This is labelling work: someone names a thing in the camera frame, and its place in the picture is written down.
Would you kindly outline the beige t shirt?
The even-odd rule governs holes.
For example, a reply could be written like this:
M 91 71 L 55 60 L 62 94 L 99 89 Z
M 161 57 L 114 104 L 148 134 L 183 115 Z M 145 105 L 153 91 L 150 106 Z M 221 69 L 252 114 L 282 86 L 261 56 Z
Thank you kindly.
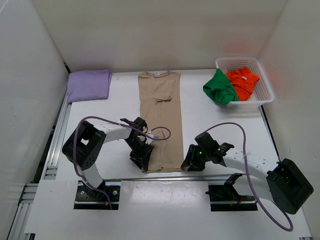
M 168 131 L 158 127 L 166 127 L 171 132 L 169 139 L 151 142 L 154 149 L 148 168 L 142 169 L 144 172 L 180 172 L 182 170 L 184 147 L 180 78 L 180 73 L 172 71 L 158 74 L 143 72 L 138 76 L 140 117 L 146 121 L 151 132 L 161 139 L 168 136 Z

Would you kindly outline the green t shirt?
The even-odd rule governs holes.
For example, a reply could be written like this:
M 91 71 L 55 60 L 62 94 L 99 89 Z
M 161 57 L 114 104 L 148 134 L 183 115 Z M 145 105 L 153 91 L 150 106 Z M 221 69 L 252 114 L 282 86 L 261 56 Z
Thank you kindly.
M 214 76 L 203 87 L 204 93 L 216 104 L 238 102 L 238 95 L 228 77 L 217 68 Z

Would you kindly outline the purple t shirt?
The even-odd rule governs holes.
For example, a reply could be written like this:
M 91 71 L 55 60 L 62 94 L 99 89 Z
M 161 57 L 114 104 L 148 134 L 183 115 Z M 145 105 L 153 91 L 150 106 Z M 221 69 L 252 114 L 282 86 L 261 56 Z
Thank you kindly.
M 108 69 L 71 72 L 67 83 L 67 102 L 106 100 L 111 80 L 112 73 Z

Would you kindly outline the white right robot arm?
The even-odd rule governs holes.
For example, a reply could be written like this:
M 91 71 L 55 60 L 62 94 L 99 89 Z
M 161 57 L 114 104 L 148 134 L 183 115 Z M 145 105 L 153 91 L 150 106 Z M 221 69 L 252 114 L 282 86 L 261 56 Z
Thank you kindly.
M 314 192 L 297 165 L 285 158 L 269 162 L 247 155 L 232 144 L 191 144 L 181 168 L 201 172 L 207 162 L 239 170 L 222 185 L 210 185 L 206 194 L 212 202 L 249 202 L 256 197 L 273 202 L 281 211 L 294 215 Z

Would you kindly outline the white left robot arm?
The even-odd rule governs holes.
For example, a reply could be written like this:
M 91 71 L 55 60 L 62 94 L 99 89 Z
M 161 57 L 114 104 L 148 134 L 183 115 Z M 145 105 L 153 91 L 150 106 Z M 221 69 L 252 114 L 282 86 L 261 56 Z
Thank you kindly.
M 105 194 L 105 181 L 99 174 L 96 160 L 102 146 L 115 140 L 124 140 L 130 147 L 130 160 L 141 170 L 146 170 L 154 147 L 140 136 L 148 128 L 145 120 L 134 121 L 121 118 L 122 123 L 93 125 L 87 120 L 80 123 L 62 147 L 62 153 L 73 163 L 76 174 L 88 188 L 87 194 L 93 200 L 100 200 Z

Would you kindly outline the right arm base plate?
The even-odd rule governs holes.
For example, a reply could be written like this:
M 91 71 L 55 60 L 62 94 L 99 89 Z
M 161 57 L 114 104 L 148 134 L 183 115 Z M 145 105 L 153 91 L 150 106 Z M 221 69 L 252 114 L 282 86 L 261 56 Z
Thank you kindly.
M 212 212 L 254 212 L 258 210 L 256 199 L 251 195 L 240 195 L 233 186 L 209 185 L 210 210 Z

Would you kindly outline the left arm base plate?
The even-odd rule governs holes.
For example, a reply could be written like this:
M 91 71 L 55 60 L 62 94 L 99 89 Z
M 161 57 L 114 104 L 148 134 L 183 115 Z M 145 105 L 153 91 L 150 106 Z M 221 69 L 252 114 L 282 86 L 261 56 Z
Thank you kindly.
M 120 202 L 120 182 L 106 182 L 104 192 L 107 197 L 100 192 L 94 192 L 82 182 L 78 183 L 73 208 L 75 210 L 118 210 Z

